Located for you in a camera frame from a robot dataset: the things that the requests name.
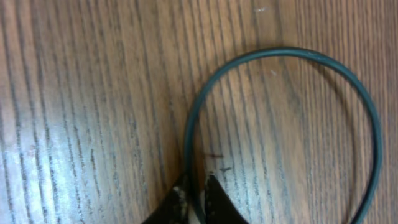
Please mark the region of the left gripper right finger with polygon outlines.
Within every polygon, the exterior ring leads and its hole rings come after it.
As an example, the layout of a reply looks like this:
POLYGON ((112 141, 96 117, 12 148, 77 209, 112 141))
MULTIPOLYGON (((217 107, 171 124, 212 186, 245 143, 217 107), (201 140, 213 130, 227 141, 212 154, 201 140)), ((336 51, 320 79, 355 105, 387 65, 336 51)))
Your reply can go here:
POLYGON ((205 220, 206 224, 248 224, 213 174, 205 184, 205 220))

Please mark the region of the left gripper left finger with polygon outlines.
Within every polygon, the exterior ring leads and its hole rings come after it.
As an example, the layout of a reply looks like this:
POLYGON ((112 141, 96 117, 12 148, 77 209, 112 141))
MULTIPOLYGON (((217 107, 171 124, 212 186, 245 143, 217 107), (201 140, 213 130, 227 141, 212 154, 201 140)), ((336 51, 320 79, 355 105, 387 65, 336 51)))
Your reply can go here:
POLYGON ((188 177, 183 174, 143 224, 187 224, 188 222, 188 177))

